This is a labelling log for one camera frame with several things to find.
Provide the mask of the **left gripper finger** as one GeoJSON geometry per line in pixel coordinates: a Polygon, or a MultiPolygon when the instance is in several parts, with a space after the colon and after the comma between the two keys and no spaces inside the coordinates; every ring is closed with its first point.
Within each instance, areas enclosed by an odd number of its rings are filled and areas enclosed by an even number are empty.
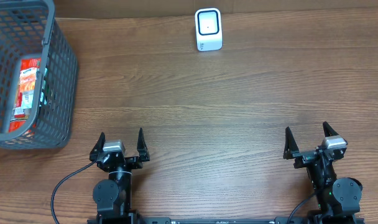
{"type": "Polygon", "coordinates": [[[142,162],[150,161],[150,154],[147,148],[147,144],[144,139],[143,129],[139,129],[138,139],[137,139],[137,151],[139,153],[139,158],[142,162]]]}
{"type": "Polygon", "coordinates": [[[102,132],[99,136],[97,143],[94,145],[93,149],[90,152],[89,160],[96,161],[99,154],[103,152],[103,146],[105,144],[106,137],[105,134],[102,132]]]}

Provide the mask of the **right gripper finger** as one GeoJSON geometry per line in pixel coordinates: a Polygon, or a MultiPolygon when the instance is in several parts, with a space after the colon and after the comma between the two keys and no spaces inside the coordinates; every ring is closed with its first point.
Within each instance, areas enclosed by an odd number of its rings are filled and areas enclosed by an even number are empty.
{"type": "Polygon", "coordinates": [[[285,128],[285,147],[283,150],[284,159],[294,159],[298,156],[299,148],[295,142],[292,131],[289,127],[285,128]]]}
{"type": "Polygon", "coordinates": [[[325,137],[338,136],[339,134],[328,124],[327,121],[323,122],[323,131],[325,137]]]}

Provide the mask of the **spaghetti pack orange ends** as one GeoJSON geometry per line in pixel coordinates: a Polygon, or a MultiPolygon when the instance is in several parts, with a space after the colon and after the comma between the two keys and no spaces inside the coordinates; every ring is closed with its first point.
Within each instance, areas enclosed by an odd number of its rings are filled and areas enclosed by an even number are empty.
{"type": "MultiPolygon", "coordinates": [[[[20,71],[31,68],[31,67],[36,67],[40,68],[40,63],[41,59],[40,58],[28,58],[28,59],[22,59],[21,60],[21,65],[20,65],[20,70],[19,70],[19,75],[20,71]]],[[[15,102],[14,106],[12,108],[12,113],[11,113],[11,119],[9,123],[9,132],[16,131],[19,129],[29,118],[31,109],[22,109],[20,107],[22,101],[22,94],[19,93],[19,79],[17,83],[17,91],[16,91],[16,97],[15,97],[15,102]]]]}

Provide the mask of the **teal tissue pack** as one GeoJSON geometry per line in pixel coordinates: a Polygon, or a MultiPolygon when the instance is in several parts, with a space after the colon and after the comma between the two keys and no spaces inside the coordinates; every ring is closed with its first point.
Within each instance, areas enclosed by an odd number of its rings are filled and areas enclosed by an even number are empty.
{"type": "Polygon", "coordinates": [[[20,71],[19,93],[22,94],[22,109],[32,108],[37,70],[38,68],[31,67],[20,71]]]}

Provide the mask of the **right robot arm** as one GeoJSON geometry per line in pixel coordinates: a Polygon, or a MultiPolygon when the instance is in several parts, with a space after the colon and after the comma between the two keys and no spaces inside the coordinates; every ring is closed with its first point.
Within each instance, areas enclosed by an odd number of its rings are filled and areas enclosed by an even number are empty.
{"type": "Polygon", "coordinates": [[[293,159],[296,169],[305,168],[314,192],[301,201],[290,213],[286,223],[364,223],[356,218],[360,212],[363,186],[351,177],[338,178],[333,162],[344,157],[348,142],[326,121],[323,122],[325,138],[313,151],[301,152],[289,127],[285,128],[285,148],[283,158],[293,159]],[[296,212],[315,197],[317,210],[310,210],[304,218],[296,217],[296,212]]]}

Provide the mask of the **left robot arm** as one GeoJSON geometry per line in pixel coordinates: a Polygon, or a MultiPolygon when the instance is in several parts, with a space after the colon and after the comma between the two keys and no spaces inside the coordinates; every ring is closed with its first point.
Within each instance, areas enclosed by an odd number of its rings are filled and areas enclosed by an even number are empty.
{"type": "Polygon", "coordinates": [[[93,200],[97,206],[96,218],[88,224],[122,223],[145,224],[146,221],[137,210],[132,209],[132,171],[143,168],[150,161],[143,129],[137,139],[137,156],[125,156],[125,147],[120,140],[107,141],[101,133],[90,152],[90,161],[108,174],[93,188],[93,200]]]}

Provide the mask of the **white barcode scanner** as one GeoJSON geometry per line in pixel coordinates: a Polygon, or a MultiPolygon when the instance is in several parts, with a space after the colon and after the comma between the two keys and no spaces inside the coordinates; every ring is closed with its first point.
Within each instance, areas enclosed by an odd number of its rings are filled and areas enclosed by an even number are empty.
{"type": "Polygon", "coordinates": [[[222,48],[221,13],[217,8],[204,8],[195,12],[195,34],[198,51],[207,52],[222,48]]]}

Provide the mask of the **grey plastic mesh basket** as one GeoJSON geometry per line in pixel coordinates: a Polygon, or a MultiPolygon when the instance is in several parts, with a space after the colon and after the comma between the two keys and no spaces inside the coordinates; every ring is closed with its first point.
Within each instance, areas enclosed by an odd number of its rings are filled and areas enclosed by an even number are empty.
{"type": "Polygon", "coordinates": [[[67,145],[79,65],[55,19],[53,1],[0,1],[0,147],[67,145]],[[9,132],[22,59],[40,58],[27,121],[9,132]]]}

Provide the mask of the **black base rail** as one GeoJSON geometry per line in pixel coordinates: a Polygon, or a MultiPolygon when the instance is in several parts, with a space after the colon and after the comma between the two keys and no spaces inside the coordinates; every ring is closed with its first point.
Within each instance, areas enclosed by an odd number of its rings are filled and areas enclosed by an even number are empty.
{"type": "MultiPolygon", "coordinates": [[[[286,224],[288,217],[275,217],[273,219],[171,219],[169,217],[140,217],[139,220],[129,221],[124,219],[111,219],[103,220],[91,219],[87,220],[88,224],[95,223],[146,223],[146,224],[286,224]]],[[[323,220],[323,223],[356,223],[364,224],[365,221],[363,218],[356,218],[356,221],[352,222],[350,218],[346,218],[342,221],[339,221],[337,218],[330,220],[323,220]]],[[[293,217],[290,220],[290,223],[293,224],[302,224],[302,223],[312,223],[307,221],[306,218],[302,217],[293,217]]]]}

